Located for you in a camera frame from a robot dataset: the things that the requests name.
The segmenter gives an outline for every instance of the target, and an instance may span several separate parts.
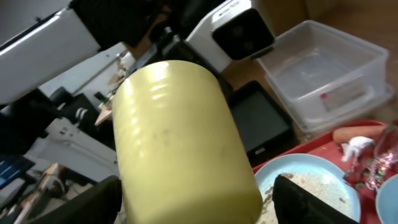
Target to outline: transparent storage box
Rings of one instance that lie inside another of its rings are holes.
[[[267,81],[304,132],[337,125],[387,101],[388,50],[305,21],[258,59]]]

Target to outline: yellow container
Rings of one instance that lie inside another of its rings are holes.
[[[133,73],[113,99],[131,224],[254,224],[262,199],[217,79],[190,62]]]

